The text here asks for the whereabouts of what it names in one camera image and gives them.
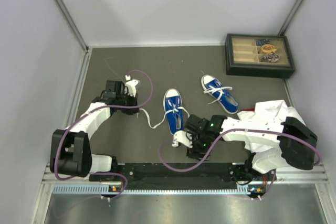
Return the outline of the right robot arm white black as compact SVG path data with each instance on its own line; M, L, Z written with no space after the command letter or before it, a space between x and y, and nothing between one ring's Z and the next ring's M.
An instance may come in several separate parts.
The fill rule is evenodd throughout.
M187 157L208 160L215 141L245 143L250 151L243 165L232 170L236 181L256 180L271 170L294 167L311 170L315 165L317 136L294 117L284 122L246 122L223 115L210 120L192 114L185 123L182 144Z

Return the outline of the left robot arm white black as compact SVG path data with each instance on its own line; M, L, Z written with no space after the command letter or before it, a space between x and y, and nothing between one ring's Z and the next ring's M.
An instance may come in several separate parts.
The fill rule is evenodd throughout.
M119 174L114 156L91 153L90 139L100 125L118 110L127 115L138 113L137 79L106 82L100 96L93 99L80 118L65 129L57 129L51 137L50 171L72 177L101 173L107 180Z

